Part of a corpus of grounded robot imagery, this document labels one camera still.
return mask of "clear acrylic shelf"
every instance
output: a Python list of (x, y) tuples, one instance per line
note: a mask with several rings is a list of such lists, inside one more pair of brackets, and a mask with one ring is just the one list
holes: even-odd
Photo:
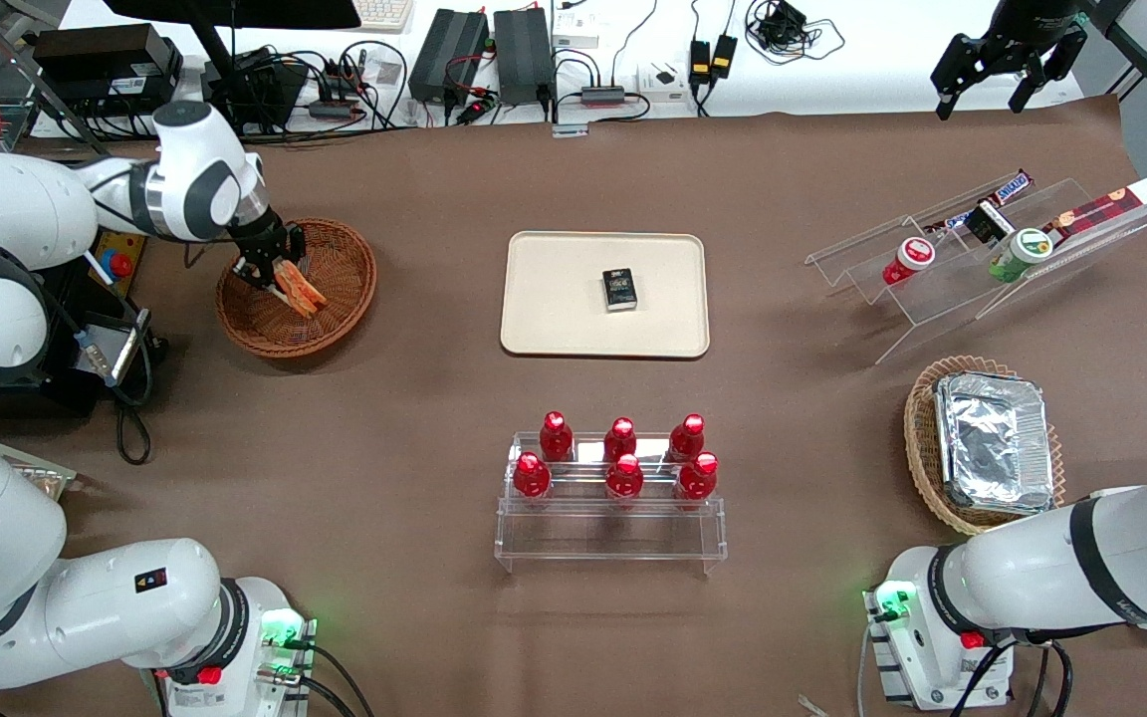
[(516, 560), (700, 560), (704, 572), (728, 558), (724, 499), (672, 498), (679, 463), (664, 460), (668, 434), (638, 432), (645, 473), (641, 494), (619, 504), (604, 494), (604, 435), (574, 435), (569, 462), (551, 462), (549, 493), (532, 499), (510, 482), (525, 450), (541, 455), (538, 431), (514, 436), (498, 498), (494, 558), (508, 572)]
[[(943, 223), (975, 208), (1014, 177), (986, 182), (955, 198), (942, 201), (936, 208), (880, 224), (873, 231), (817, 251), (805, 259), (805, 264), (819, 268), (829, 286), (852, 282), (866, 304), (874, 305), (884, 299), (895, 305), (895, 314), (910, 324), (900, 338), (875, 359), (875, 365), (897, 351), (938, 338), (986, 317), (1000, 305), (1025, 298), (1077, 274), (1106, 255), (1107, 249), (1115, 248), (1122, 240), (1147, 227), (1146, 204), (1070, 237), (1063, 246), (1058, 246), (1047, 263), (1029, 268), (1013, 283), (1004, 283), (989, 274), (989, 264), (993, 255), (1001, 251), (1001, 244), (992, 248), (984, 246), (966, 226), (924, 232), (930, 224)], [(1041, 228), (1061, 213), (1090, 200), (1092, 196), (1077, 181), (1067, 178), (1046, 189), (1012, 200), (1001, 212), (1016, 228)], [(937, 259), (923, 272), (887, 286), (882, 276), (883, 267), (896, 255), (897, 246), (911, 236), (927, 237), (937, 248)]]

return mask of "red bottle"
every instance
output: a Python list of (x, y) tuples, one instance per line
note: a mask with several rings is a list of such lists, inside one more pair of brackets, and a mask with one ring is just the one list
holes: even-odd
[(637, 426), (631, 419), (622, 418), (604, 434), (604, 462), (612, 463), (629, 453), (637, 453)]
[(510, 482), (524, 498), (541, 498), (552, 486), (552, 471), (538, 455), (526, 452), (516, 459), (516, 469), (510, 474)]
[(538, 445), (543, 459), (561, 462), (574, 459), (574, 428), (564, 422), (560, 412), (551, 412), (543, 419), (543, 430), (538, 431)]
[(646, 474), (640, 469), (640, 459), (631, 453), (619, 455), (604, 476), (604, 494), (616, 500), (632, 499), (643, 486)]
[(679, 469), (673, 496), (681, 500), (704, 500), (715, 493), (716, 471), (720, 462), (713, 453), (700, 453)]
[(670, 446), (666, 449), (666, 460), (670, 463), (688, 463), (705, 445), (705, 419), (696, 413), (689, 413), (684, 422), (670, 431)]

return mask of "red emergency stop button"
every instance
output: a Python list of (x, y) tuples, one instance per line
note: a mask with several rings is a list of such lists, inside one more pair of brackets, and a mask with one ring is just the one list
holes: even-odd
[(109, 272), (114, 273), (114, 278), (124, 280), (126, 276), (132, 275), (133, 271), (135, 271), (135, 267), (132, 265), (132, 258), (127, 257), (126, 254), (115, 251), (112, 257), (109, 257)]
[(980, 632), (963, 632), (959, 636), (959, 641), (963, 644), (963, 649), (985, 647), (985, 636), (980, 634)]
[(197, 683), (203, 685), (218, 685), (224, 671), (219, 668), (202, 668), (197, 670)]

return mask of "keyboard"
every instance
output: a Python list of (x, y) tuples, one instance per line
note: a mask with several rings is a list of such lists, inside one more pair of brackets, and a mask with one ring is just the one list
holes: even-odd
[(353, 0), (360, 32), (401, 32), (409, 22), (414, 0)]

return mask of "wicker basket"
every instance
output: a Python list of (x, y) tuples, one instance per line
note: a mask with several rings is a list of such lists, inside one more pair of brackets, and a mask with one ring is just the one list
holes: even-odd
[(374, 297), (377, 267), (359, 233), (330, 219), (295, 223), (304, 228), (305, 278), (328, 301), (313, 318), (301, 317), (276, 296), (247, 285), (232, 272), (232, 264), (214, 287), (214, 309), (224, 333), (265, 359), (296, 359), (321, 351), (357, 326)]
[[(937, 380), (961, 372), (982, 372), (1014, 376), (1005, 365), (976, 356), (951, 356), (928, 366), (914, 381), (905, 403), (905, 452), (910, 458), (910, 475), (924, 502), (942, 521), (963, 535), (978, 535), (989, 528), (1011, 523), (1021, 516), (992, 509), (961, 508), (946, 496), (941, 477), (941, 442), (937, 430), (937, 403), (933, 387)], [(1064, 462), (1060, 459), (1060, 439), (1055, 428), (1047, 426), (1047, 449), (1052, 453), (1052, 477), (1056, 507), (1064, 505)]]

